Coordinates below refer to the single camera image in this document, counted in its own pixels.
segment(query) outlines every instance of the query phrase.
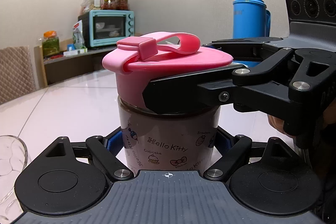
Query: jar of nuts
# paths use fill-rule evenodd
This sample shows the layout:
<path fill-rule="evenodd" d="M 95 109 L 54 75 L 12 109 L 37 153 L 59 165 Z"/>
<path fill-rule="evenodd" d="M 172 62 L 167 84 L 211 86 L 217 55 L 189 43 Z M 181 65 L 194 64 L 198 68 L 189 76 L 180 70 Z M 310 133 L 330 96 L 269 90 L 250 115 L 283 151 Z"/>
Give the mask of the jar of nuts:
<path fill-rule="evenodd" d="M 116 10 L 116 0 L 104 0 L 103 10 Z"/>
<path fill-rule="evenodd" d="M 101 0 L 90 0 L 90 10 L 100 10 L 101 9 Z"/>
<path fill-rule="evenodd" d="M 115 0 L 117 4 L 117 10 L 129 10 L 128 0 Z"/>

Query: white crosshair mark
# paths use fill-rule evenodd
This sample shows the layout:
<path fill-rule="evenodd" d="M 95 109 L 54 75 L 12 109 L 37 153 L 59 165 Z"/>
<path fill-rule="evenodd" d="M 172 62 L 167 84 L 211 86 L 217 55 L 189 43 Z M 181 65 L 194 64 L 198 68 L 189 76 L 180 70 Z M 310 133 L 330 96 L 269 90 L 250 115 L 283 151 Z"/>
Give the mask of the white crosshair mark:
<path fill-rule="evenodd" d="M 163 176 L 165 176 L 166 178 L 171 178 L 172 176 L 174 176 L 172 173 L 166 173 Z"/>

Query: orange lid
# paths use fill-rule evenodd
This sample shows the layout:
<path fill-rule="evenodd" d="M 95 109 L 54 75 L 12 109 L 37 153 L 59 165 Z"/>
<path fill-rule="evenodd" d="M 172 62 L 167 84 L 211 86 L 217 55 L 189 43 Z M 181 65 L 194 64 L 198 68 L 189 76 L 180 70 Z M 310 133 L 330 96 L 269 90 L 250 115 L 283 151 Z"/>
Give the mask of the orange lid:
<path fill-rule="evenodd" d="M 55 37 L 57 35 L 56 31 L 47 31 L 43 34 L 44 37 Z"/>

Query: silver screw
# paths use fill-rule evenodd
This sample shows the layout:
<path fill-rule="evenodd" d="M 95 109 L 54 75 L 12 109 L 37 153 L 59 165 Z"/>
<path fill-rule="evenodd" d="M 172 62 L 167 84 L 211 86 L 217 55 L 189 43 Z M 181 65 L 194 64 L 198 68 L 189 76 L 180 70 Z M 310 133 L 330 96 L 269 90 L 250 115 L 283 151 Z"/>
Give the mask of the silver screw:
<path fill-rule="evenodd" d="M 212 178 L 219 178 L 221 175 L 223 175 L 223 171 L 219 169 L 210 169 L 207 170 L 207 175 Z"/>
<path fill-rule="evenodd" d="M 131 174 L 131 172 L 127 169 L 119 169 L 116 172 L 114 172 L 114 175 L 118 178 L 125 178 L 128 177 Z"/>
<path fill-rule="evenodd" d="M 237 70 L 235 70 L 235 73 L 238 73 L 240 75 L 244 75 L 244 74 L 249 73 L 249 72 L 250 72 L 249 69 L 237 69 Z"/>
<path fill-rule="evenodd" d="M 218 99 L 221 102 L 226 102 L 229 98 L 230 98 L 230 94 L 229 92 L 226 92 L 226 91 L 222 91 L 218 96 Z"/>
<path fill-rule="evenodd" d="M 302 81 L 295 81 L 292 85 L 298 90 L 309 90 L 310 88 L 310 85 L 308 83 Z"/>

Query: light blue toaster oven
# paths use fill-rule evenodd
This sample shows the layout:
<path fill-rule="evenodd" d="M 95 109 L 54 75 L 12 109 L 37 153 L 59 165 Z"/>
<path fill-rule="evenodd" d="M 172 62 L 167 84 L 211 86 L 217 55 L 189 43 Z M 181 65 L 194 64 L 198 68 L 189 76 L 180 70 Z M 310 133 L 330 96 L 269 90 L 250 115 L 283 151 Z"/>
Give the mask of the light blue toaster oven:
<path fill-rule="evenodd" d="M 134 12 L 125 10 L 91 10 L 78 17 L 83 23 L 83 37 L 88 48 L 114 45 L 134 36 Z"/>

